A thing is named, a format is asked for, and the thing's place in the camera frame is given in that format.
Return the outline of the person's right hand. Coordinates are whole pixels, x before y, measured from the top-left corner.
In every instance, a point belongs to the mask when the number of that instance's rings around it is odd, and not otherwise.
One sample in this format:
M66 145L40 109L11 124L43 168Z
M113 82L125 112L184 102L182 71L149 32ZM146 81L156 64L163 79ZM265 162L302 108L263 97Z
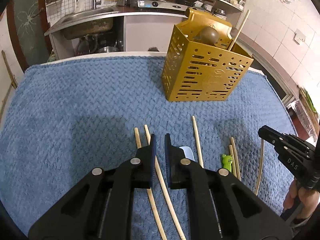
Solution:
M309 218L319 204L319 192L315 190L307 190L304 187L298 189L298 181L295 178L291 183L289 191L283 202L284 210L291 209L293 207L296 197L298 197L303 204L303 208L296 216L296 219Z

